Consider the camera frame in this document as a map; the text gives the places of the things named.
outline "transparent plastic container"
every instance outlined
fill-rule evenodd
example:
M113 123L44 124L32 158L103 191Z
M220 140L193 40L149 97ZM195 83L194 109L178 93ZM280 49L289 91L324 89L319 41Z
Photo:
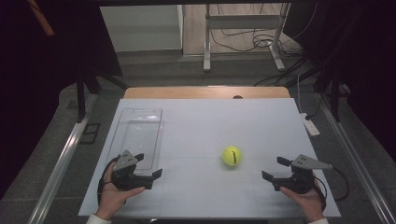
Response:
M135 169L137 175L151 175L157 169L157 153L161 146L163 111L125 108L122 110L106 163L128 150L132 155L143 153L145 158Z

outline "white wall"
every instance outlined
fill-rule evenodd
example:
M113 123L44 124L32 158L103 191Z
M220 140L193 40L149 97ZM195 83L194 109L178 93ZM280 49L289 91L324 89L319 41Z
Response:
M181 49L177 6L101 7L116 52Z

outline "hand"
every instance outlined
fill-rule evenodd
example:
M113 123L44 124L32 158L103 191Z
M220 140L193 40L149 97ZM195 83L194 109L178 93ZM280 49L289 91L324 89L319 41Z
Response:
M298 194L284 187L280 187L280 191L297 202L307 222L318 221L324 218L321 210L320 197L313 189L309 190L306 194Z
M144 187L138 189L130 189L127 191L121 191L116 188L116 186L111 183L111 175L113 172L113 167L116 163L113 162L106 171L106 176L102 190L101 200L99 202L99 208L96 211L96 216L104 219L110 220L113 215L125 204L125 201L145 190Z

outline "white power strip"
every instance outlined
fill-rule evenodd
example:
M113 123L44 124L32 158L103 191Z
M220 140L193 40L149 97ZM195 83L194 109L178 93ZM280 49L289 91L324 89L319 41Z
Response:
M314 137L314 136L320 135L319 130L317 129L315 124L312 122L312 120L305 119L306 113L301 113L300 115L301 115L301 120L303 121L303 124L304 124L309 136Z

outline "tennis ball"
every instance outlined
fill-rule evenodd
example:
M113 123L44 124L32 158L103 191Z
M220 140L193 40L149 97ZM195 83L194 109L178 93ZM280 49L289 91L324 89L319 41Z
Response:
M238 147L228 146L224 149L221 157L227 165L235 166L241 162L242 154Z

